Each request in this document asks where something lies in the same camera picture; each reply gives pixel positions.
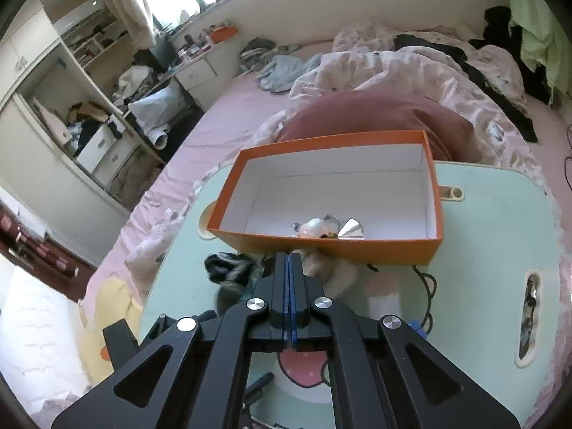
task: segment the wall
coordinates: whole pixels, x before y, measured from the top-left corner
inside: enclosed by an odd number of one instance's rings
[[[88,0],[64,0],[53,5],[46,5],[46,13],[48,18],[53,23],[57,22],[59,19],[68,14],[72,9],[76,9],[79,5],[85,3]]]
[[[348,23],[367,18],[405,30],[462,19],[479,33],[483,11],[500,4],[508,0],[228,0],[177,34],[173,45],[180,48],[184,34],[196,37],[226,18],[238,23],[247,40],[263,35],[280,43],[332,39]]]

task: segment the cardboard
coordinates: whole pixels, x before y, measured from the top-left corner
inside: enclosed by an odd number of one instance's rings
[[[365,240],[293,237],[294,222],[353,218]],[[242,150],[207,230],[246,253],[313,246],[358,262],[427,265],[443,240],[422,131],[332,135]]]

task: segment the shoebox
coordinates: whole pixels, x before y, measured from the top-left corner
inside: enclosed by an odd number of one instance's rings
[[[357,221],[363,240],[300,238],[293,229],[326,215]],[[245,253],[311,246],[357,262],[427,265],[443,240],[427,136],[380,131],[242,150],[207,230]]]

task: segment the desk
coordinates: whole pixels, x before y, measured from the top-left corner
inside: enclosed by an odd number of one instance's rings
[[[443,202],[444,241],[427,272],[438,281],[429,342],[471,379],[505,405],[523,424],[544,384],[558,318],[558,244],[544,194],[523,174],[486,166],[436,163],[441,185],[461,187],[462,202]],[[178,319],[214,308],[218,286],[204,270],[207,255],[233,251],[219,239],[198,236],[198,219],[215,200],[230,168],[203,187],[157,275],[141,320],[141,336],[161,313]],[[526,273],[541,272],[539,327],[535,357],[518,368]],[[399,273],[403,318],[421,318],[426,296],[408,266],[360,271],[359,282],[342,298],[357,314],[368,315],[364,285],[384,271]],[[315,356],[304,358],[307,366]],[[285,356],[283,361],[293,357]],[[249,380],[267,371],[276,379],[252,408],[253,416],[290,428],[334,427],[330,389],[324,383],[301,388],[280,371],[276,355],[254,354]]]

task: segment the drawer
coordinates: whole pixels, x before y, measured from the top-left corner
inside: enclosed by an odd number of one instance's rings
[[[190,90],[207,80],[214,79],[216,77],[216,72],[211,67],[209,62],[205,59],[201,59],[190,66],[186,67],[176,76],[177,80],[185,88],[185,90]]]
[[[89,173],[92,173],[115,141],[116,138],[111,129],[102,124],[77,157],[78,163],[85,167]]]
[[[102,186],[107,187],[136,147],[136,141],[124,133],[123,138],[118,140],[99,162],[93,172],[93,177]]]

